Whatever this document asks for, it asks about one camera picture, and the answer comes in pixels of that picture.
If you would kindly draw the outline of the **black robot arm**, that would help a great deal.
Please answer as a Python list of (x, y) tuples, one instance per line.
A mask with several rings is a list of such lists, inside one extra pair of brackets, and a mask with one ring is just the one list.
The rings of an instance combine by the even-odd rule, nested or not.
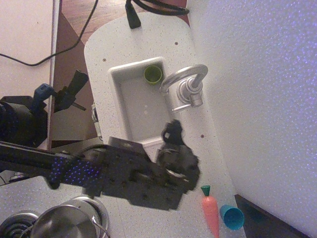
[(1, 142), (0, 168), (41, 176), (51, 189), (74, 185), (90, 197), (105, 195), (136, 206), (176, 210), (200, 177), (199, 159), (183, 141), (182, 131), (176, 119), (165, 125), (154, 161), (141, 143), (116, 137), (76, 154)]

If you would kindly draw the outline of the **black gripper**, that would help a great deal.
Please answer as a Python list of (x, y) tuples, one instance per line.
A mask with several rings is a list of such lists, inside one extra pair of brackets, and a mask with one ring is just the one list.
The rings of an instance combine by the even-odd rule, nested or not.
[(194, 190), (199, 160), (185, 146), (177, 119), (165, 125), (164, 144), (152, 162), (144, 150), (109, 147), (106, 151), (102, 194), (122, 198), (130, 204), (160, 210), (176, 210), (183, 194)]

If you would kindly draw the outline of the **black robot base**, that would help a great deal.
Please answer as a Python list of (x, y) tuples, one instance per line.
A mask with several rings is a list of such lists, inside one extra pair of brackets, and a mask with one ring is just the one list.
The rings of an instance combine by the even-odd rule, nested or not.
[(47, 138), (45, 102), (32, 109), (31, 96), (4, 96), (0, 100), (0, 140), (37, 148)]

